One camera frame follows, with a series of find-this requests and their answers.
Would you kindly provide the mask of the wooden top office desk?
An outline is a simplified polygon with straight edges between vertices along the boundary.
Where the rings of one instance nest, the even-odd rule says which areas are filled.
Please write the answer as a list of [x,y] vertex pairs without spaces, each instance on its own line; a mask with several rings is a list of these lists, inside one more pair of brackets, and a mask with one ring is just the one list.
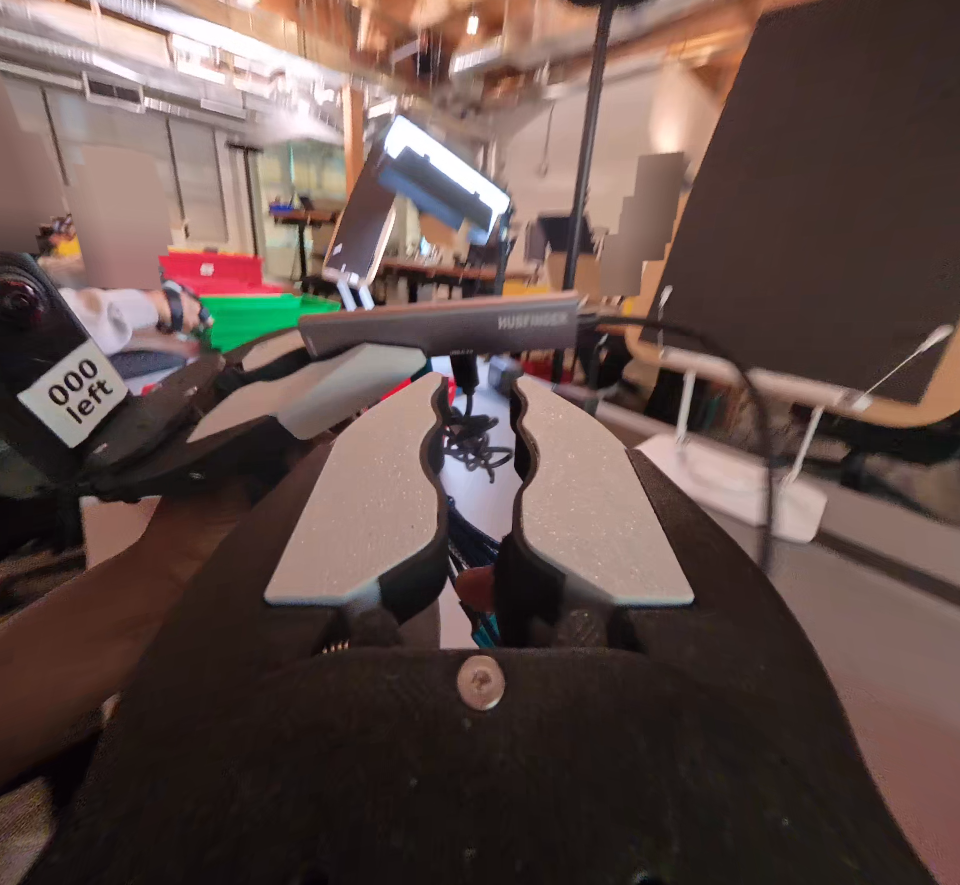
[[477,294],[501,295],[504,290],[520,294],[525,289],[538,287],[534,274],[522,270],[499,272],[493,266],[426,264],[398,258],[384,260],[374,280],[404,282],[406,302],[411,304],[419,301],[423,286],[445,287],[450,299],[455,289],[472,298]]

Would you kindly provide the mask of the dark tablet on white stand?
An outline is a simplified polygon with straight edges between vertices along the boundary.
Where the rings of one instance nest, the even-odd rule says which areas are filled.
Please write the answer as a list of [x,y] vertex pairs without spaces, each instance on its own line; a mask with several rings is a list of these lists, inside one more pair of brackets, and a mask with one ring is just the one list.
[[321,267],[336,286],[343,308],[373,310],[374,284],[397,218],[396,193],[380,183],[383,152],[375,147],[342,209]]

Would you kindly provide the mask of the black monitor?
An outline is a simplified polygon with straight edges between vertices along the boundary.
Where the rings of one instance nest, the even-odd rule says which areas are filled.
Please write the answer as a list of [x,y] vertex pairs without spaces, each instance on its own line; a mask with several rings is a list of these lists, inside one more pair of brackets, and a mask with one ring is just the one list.
[[[573,215],[545,214],[535,219],[535,226],[544,243],[546,255],[566,254],[573,236]],[[596,255],[594,232],[589,218],[582,216],[579,255]]]

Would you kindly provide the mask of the led light panel on stand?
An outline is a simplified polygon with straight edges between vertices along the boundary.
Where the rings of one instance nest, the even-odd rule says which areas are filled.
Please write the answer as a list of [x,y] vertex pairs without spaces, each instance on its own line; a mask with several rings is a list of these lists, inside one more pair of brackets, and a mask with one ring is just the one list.
[[506,191],[400,114],[380,138],[373,173],[381,189],[406,199],[418,213],[451,231],[466,229],[466,266],[492,267],[490,290],[502,295],[516,242],[515,209]]

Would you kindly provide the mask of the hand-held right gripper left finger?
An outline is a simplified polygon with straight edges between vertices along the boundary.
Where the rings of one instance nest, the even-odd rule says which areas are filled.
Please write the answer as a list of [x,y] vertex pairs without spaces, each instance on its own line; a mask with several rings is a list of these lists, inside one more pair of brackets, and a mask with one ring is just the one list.
[[430,372],[366,411],[331,447],[265,588],[272,607],[399,622],[448,579],[449,502],[439,481],[448,379]]

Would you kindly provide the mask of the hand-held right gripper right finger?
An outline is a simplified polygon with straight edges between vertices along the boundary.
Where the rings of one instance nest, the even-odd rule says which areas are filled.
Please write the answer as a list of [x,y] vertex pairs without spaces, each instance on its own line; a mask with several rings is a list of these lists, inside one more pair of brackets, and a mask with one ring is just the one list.
[[678,610],[694,591],[639,472],[600,421],[525,376],[510,395],[520,486],[495,565],[502,643],[605,646],[617,616]]

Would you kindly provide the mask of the green plastic storage bin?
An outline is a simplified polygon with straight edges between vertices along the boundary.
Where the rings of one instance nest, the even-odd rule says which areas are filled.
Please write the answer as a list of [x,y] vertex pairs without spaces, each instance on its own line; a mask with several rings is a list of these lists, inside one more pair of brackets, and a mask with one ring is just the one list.
[[339,300],[290,292],[212,294],[201,301],[213,324],[202,333],[200,343],[206,351],[220,353],[296,327],[303,316],[330,314],[342,308]]

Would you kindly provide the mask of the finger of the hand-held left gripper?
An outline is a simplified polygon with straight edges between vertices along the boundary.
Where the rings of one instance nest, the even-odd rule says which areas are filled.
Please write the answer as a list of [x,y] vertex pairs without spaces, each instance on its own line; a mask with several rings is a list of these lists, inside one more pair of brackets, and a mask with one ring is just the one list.
[[265,418],[300,441],[313,439],[376,404],[425,364],[426,355],[417,348],[363,343],[286,377],[240,387],[200,420],[187,441],[197,443]]
[[309,364],[302,334],[276,334],[259,340],[244,355],[244,370],[298,370]]

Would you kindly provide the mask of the grey usb hub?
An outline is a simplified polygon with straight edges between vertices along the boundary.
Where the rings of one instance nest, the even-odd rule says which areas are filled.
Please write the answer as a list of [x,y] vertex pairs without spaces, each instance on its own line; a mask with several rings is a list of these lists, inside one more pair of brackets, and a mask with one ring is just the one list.
[[728,364],[746,390],[761,448],[763,518],[758,527],[758,567],[769,572],[775,550],[776,463],[770,413],[750,369],[713,336],[688,324],[639,315],[582,311],[573,291],[530,298],[481,297],[460,302],[406,304],[366,311],[303,315],[297,324],[313,360],[328,360],[364,344],[414,349],[427,358],[450,354],[498,354],[574,349],[584,335],[602,328],[649,328],[697,344],[702,353]]

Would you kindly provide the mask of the black stand with blue bins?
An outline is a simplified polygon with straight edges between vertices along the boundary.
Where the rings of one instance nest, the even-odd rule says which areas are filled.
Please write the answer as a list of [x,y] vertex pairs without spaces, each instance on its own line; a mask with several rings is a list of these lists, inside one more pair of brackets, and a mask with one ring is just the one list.
[[295,229],[294,266],[292,280],[302,283],[311,275],[312,250],[306,243],[308,229],[323,226],[335,227],[340,209],[337,207],[294,207],[293,204],[274,201],[269,206],[269,215],[277,226]]

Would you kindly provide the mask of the black display panel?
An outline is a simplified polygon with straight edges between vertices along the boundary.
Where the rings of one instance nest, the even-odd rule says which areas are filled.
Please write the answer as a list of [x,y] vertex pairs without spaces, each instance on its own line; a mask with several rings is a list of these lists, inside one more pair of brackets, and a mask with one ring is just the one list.
[[743,365],[867,391],[959,308],[959,0],[764,14],[657,291]]

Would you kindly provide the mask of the person's left forearm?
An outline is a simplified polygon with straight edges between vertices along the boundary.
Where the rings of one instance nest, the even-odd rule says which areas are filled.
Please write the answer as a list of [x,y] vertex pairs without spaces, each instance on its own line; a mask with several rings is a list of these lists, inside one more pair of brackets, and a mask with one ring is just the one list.
[[242,485],[162,498],[126,549],[2,624],[2,786],[56,755],[126,687],[193,576],[251,507]]

